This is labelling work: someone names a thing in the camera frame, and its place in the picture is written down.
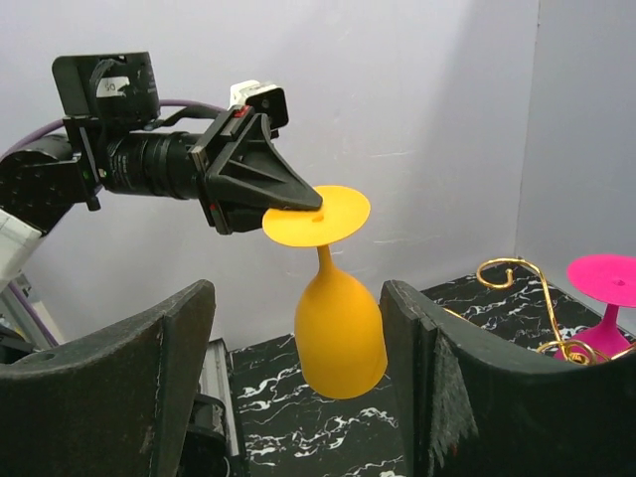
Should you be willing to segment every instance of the gold wire holder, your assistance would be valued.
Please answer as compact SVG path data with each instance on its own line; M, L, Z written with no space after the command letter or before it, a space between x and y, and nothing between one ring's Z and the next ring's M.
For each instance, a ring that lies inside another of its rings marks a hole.
M598 358L601 358L604 361L611 361L611 360L616 360L618 358L622 358L623 356L631 353L632 351L636 350L636 343L633 343L629 348L627 348L624 351L621 351L620 353L608 357L605 353L602 353L599 350L596 350L594 348L592 348L591 346L589 346L587 343L583 343L582 341L579 340L564 340L560 330L558 328L558 321L557 318L555 317L555 310L553 308L553 301L552 298L550 297L550 288L548 286L548 281L546 280L546 277L544 276L544 273L541 271L540 268L538 268L536 265L534 265L533 263L530 263L527 260L524 260L522 258L494 258L492 260L487 260L484 261L481 265L479 265L479 267L477 268L477 281L479 281L482 285L488 287L488 288L492 288L494 290L505 290L506 288L509 288L512 286L514 279L513 279L513 270L512 268L507 268L506 269L506 282L505 283L492 283L488 280L486 280L483 276L482 273L486 268L489 268L491 266L494 265L499 265L502 263L509 263L509 264L515 264L515 265L520 265L524 268L528 268L529 270L531 270L541 281L541 287L544 291L544 297L546 298L546 306L548 308L548 316L550 318L550 324L553 328L553 333L555 334L555 339L552 341L548 341L547 343L543 343L542 345L540 345L536 351L537 353L543 353L546 350L548 350L549 348L553 348L555 346L558 346L558 348L560 349L561 353L563 354L564 358L567 361L570 361L572 363L577 363L580 365L596 365L598 364ZM453 316L456 316L457 318L461 318L462 320L466 320L466 318L464 318L463 316L461 316L460 314L449 310L448 308L444 308L444 310L446 310L448 313L450 313ZM579 352L575 352L572 351L571 348L573 347L578 347L580 349L582 349L584 351L584 353L579 353Z

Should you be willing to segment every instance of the pink wine glass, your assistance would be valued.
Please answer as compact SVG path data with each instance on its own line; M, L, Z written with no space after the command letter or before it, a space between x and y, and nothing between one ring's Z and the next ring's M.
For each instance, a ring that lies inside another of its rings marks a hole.
M567 278L585 295L606 303L601 322L572 339L582 341L611 357L626 350L630 343L618 330L616 319L621 306L636 308L636 257L612 254L588 255L578 258L567 268ZM585 354L572 346L571 350ZM560 350L555 357L562 360Z

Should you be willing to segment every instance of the black camera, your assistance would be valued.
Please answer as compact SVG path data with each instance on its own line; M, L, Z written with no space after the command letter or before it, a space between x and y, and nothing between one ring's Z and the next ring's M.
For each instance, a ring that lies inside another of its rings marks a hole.
M60 57L53 75L69 141L87 160L96 187L198 199L221 234L259 228L270 207L322 204L271 144L289 121L284 91L273 83L233 86L228 110L196 103L159 119L148 53ZM204 134L149 132L186 117L214 122Z
M43 234L73 204L98 210L101 188L196 199L222 235L259 229L270 208L322 205L271 142L288 122L275 84L242 83L228 109L171 102L187 105L164 119L148 53L59 57L53 76L67 137L41 137L0 163L0 183L12 184L0 188L0 206ZM183 118L212 123L203 134L156 131Z

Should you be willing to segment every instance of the black marble surface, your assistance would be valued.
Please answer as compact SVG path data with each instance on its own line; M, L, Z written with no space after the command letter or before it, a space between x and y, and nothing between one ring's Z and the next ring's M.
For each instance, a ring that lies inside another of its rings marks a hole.
M505 281L505 266L486 270ZM554 338L540 281L513 267L514 285L492 290L475 275L424 293L437 304L526 348ZM600 317L551 287L556 318L566 338ZM397 409L385 377L370 393L336 401L304 383L292 336L233 352L234 386L252 477L403 477Z

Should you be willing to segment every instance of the wine glass stem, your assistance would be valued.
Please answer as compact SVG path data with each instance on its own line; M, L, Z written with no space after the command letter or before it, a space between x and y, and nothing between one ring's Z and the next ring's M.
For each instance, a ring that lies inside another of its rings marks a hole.
M320 264L320 269L323 271L333 266L329 245L321 245L318 247L318 263Z
M601 321L602 327L616 328L616 320L618 318L618 305L607 304L605 308L605 314Z

